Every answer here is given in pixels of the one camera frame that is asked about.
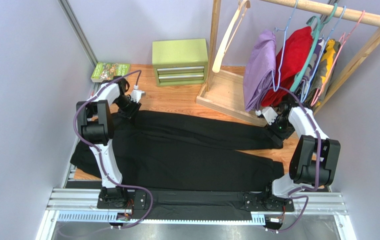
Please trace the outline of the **black trousers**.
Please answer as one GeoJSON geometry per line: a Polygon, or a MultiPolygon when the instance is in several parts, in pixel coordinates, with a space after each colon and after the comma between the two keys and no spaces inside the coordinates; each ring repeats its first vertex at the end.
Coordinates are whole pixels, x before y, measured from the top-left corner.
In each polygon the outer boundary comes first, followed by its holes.
{"type": "Polygon", "coordinates": [[[122,184],[147,189],[258,192],[284,166],[250,150],[281,149],[260,126],[142,110],[112,115],[113,155],[122,184]]]}

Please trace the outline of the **cream plastic hanger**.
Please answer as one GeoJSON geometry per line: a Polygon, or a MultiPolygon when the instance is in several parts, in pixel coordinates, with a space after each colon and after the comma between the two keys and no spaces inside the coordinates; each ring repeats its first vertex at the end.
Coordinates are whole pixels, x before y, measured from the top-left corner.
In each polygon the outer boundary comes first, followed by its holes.
{"type": "Polygon", "coordinates": [[[212,71],[214,73],[219,73],[221,69],[221,64],[223,61],[223,58],[246,14],[246,11],[251,7],[251,3],[249,0],[239,0],[238,1],[238,7],[233,15],[233,17],[230,20],[230,23],[224,33],[224,36],[222,38],[222,41],[220,43],[219,49],[216,53],[212,71]]]}

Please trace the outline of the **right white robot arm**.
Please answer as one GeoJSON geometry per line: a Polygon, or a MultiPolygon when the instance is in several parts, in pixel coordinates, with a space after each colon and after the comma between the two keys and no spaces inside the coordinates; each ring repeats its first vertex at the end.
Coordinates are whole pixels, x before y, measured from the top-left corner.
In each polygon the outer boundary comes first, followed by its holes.
{"type": "Polygon", "coordinates": [[[275,141],[283,141],[292,133],[299,138],[288,174],[270,182],[263,193],[261,203],[265,209],[280,210],[294,194],[316,191],[333,182],[341,145],[321,130],[312,110],[287,105],[281,113],[266,107],[259,115],[266,120],[266,128],[275,141]]]}

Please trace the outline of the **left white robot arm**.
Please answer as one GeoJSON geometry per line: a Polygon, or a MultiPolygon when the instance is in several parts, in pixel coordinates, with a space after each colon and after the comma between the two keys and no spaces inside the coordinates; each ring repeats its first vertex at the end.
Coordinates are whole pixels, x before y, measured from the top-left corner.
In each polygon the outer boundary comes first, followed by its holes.
{"type": "Polygon", "coordinates": [[[104,82],[95,96],[76,104],[74,130],[89,145],[101,173],[100,209],[124,209],[131,205],[127,189],[121,184],[123,176],[114,157],[114,123],[110,112],[110,106],[116,104],[119,116],[134,122],[141,107],[141,92],[137,90],[126,94],[128,90],[129,83],[125,77],[115,76],[113,80],[104,82]]]}

